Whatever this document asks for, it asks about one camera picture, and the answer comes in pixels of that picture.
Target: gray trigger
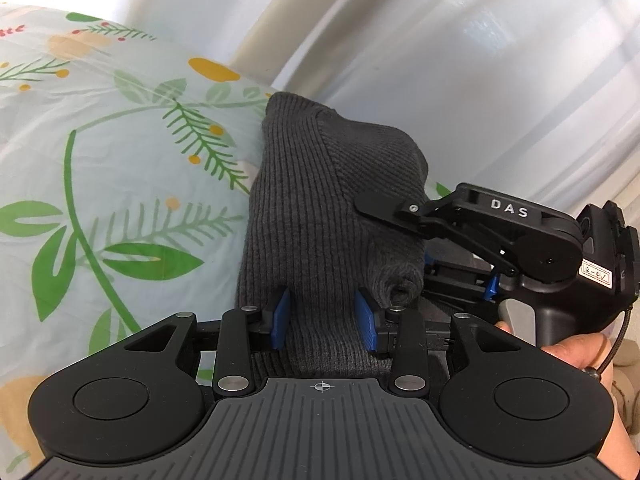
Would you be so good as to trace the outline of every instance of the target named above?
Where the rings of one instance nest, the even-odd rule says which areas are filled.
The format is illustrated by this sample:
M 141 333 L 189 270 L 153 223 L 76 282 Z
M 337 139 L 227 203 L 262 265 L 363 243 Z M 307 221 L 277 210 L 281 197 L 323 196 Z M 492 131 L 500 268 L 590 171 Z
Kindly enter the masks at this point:
M 498 306 L 498 316 L 514 336 L 536 345 L 536 313 L 528 304 L 509 298 Z

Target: ribbed rubber surface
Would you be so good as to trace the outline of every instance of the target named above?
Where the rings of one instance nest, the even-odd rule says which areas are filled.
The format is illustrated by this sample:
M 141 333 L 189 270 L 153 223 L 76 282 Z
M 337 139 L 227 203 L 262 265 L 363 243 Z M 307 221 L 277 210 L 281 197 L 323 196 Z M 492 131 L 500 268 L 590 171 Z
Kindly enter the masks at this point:
M 529 468 L 454 440 L 428 404 L 375 380 L 269 379 L 218 403 L 188 442 L 146 463 L 93 467 L 52 458 L 33 480 L 614 480 L 596 459 Z

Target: bedding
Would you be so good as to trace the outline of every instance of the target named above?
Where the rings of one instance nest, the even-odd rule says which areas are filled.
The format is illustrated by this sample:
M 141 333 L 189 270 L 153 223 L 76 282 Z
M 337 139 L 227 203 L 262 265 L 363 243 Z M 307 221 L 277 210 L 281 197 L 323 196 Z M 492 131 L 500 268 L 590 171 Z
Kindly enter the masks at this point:
M 4 480 L 42 458 L 26 406 L 44 377 L 233 306 L 271 92 L 142 30 L 0 5 Z

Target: white label sticker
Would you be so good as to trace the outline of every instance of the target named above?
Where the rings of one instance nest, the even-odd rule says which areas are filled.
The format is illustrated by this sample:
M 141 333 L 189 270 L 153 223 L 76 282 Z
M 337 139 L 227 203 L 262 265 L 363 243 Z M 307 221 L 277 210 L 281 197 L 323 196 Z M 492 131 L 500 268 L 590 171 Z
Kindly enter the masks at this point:
M 581 276 L 590 279 L 592 282 L 613 288 L 613 275 L 609 269 L 591 263 L 589 260 L 582 260 L 580 271 Z

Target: black cable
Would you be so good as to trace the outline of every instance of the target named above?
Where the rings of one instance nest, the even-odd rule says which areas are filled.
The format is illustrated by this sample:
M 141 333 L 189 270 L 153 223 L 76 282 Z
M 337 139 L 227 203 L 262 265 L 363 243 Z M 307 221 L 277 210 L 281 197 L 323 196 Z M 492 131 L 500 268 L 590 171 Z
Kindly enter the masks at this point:
M 609 353 L 604 358 L 602 364 L 598 367 L 597 370 L 590 366 L 584 369 L 584 371 L 594 379 L 600 380 L 602 378 L 604 370 L 606 370 L 607 366 L 609 366 L 611 361 L 613 361 L 616 352 L 620 348 L 620 345 L 622 345 L 622 340 L 625 338 L 626 329 L 629 328 L 629 322 L 631 322 L 631 311 L 633 310 L 633 307 L 633 305 L 629 305 L 625 310 L 625 319 L 622 320 L 622 327 L 620 327 L 620 332 L 618 332 L 618 336 L 616 337 L 611 350 L 609 350 Z
M 622 327 L 620 327 L 620 332 L 618 332 L 618 337 L 614 341 L 613 346 L 611 347 L 611 350 L 609 350 L 609 354 L 605 357 L 602 364 L 598 367 L 597 372 L 600 375 L 602 375 L 605 368 L 609 366 L 609 363 L 613 361 L 613 357 L 616 355 L 616 352 L 620 348 L 620 345 L 622 345 L 622 340 L 625 338 L 626 329 L 629 328 L 629 322 L 631 322 L 632 309 L 633 309 L 633 305 L 629 305 L 628 308 L 625 310 L 625 319 L 622 321 Z

